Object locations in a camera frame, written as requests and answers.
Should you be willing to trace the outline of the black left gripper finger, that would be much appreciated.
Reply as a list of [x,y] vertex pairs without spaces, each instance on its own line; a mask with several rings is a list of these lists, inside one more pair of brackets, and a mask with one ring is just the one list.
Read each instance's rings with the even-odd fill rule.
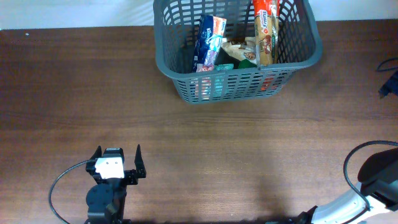
[[136,173],[135,173],[136,178],[137,179],[146,178],[146,168],[142,158],[141,146],[139,144],[137,145],[134,164],[136,166]]
[[96,160],[102,156],[102,148],[98,146],[94,154],[90,157],[89,161],[86,163],[85,170],[87,173],[95,173]]

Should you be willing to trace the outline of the teal wet wipes packet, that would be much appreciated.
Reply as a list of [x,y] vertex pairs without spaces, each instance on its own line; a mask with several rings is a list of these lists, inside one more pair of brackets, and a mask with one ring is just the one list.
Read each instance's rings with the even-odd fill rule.
[[[227,71],[227,70],[233,70],[234,69],[234,64],[233,63],[226,63],[226,64],[220,64],[215,66],[216,71]],[[215,78],[215,93],[214,97],[220,97],[223,91],[223,82],[224,78],[223,76],[217,76]]]

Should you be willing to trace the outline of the orange spaghetti packet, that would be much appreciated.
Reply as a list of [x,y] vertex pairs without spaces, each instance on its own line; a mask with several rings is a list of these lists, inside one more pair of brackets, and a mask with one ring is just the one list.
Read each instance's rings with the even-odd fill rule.
[[278,0],[253,0],[256,64],[258,67],[277,63],[279,40]]

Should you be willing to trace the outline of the green lid jar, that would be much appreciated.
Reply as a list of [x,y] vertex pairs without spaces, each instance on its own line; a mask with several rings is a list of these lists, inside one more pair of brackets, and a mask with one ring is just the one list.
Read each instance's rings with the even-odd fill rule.
[[244,59],[242,61],[240,61],[238,68],[239,69],[244,69],[244,68],[256,68],[257,65],[255,63],[252,63],[250,60],[248,59]]

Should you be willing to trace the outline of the grey plastic basket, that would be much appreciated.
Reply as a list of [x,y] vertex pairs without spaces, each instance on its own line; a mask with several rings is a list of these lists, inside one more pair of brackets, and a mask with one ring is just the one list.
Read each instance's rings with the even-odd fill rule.
[[265,98],[322,56],[308,0],[153,3],[155,59],[191,104]]

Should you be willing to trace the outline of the colourful Kleenex tissue pack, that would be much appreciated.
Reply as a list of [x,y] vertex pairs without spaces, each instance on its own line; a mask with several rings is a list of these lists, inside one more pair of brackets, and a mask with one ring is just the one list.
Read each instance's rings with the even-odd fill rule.
[[[211,15],[201,15],[195,50],[193,52],[192,73],[210,72],[215,70],[215,62],[219,55],[227,20]],[[190,87],[193,102],[209,101],[219,98],[222,91],[222,76],[192,78]]]

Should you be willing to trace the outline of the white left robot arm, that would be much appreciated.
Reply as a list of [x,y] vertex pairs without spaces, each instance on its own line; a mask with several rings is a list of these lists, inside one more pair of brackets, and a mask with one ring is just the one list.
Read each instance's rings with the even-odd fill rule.
[[124,169],[124,151],[120,147],[105,150],[97,147],[85,168],[96,182],[86,195],[87,223],[132,223],[124,218],[124,208],[127,186],[137,185],[139,179],[146,178],[140,146],[137,146],[134,164],[135,169]]

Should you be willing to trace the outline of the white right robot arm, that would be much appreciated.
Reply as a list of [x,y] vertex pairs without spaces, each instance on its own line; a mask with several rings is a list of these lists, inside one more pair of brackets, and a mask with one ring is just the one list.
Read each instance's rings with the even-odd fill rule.
[[[358,183],[348,177],[351,157],[368,146],[390,146],[366,159],[358,172]],[[334,201],[302,212],[294,223],[360,223],[369,217],[397,211],[397,142],[374,140],[352,149],[343,163],[343,175],[350,189]]]

